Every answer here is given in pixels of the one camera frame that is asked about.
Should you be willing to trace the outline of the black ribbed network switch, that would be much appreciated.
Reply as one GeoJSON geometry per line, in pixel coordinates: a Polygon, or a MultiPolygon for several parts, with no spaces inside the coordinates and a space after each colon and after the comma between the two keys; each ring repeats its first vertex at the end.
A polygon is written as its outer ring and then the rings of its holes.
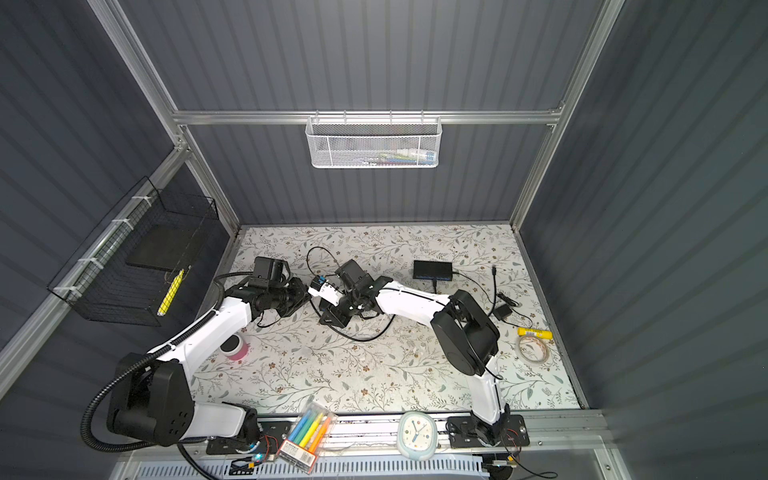
{"type": "Polygon", "coordinates": [[[449,282],[453,279],[451,262],[415,260],[413,262],[413,278],[419,280],[434,280],[449,282]]]}

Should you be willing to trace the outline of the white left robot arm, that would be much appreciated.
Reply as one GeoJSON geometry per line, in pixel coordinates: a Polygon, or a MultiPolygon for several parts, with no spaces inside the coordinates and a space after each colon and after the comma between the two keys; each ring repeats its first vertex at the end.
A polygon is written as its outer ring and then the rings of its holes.
{"type": "Polygon", "coordinates": [[[247,455],[277,452],[278,440],[264,433],[256,409],[240,404],[198,403],[191,382],[215,350],[268,310],[293,315],[309,299],[304,282],[286,261],[258,257],[250,271],[214,278],[216,300],[201,317],[144,354],[123,357],[114,378],[86,406],[79,427],[83,443],[99,452],[123,453],[154,446],[177,448],[203,478],[186,446],[210,438],[232,439],[247,455]]]}

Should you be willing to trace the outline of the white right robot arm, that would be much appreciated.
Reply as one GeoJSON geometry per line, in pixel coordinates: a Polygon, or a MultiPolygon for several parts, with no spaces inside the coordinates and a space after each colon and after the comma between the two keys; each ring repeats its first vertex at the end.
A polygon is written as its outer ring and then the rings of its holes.
{"type": "Polygon", "coordinates": [[[510,417],[498,388],[500,332],[474,297],[461,289],[443,295],[386,276],[375,279],[354,260],[341,265],[335,275],[343,283],[341,289],[322,275],[308,287],[309,294],[320,300],[320,322],[344,328],[353,316],[372,311],[431,328],[447,361],[467,377],[469,433],[488,446],[498,445],[510,417]]]}

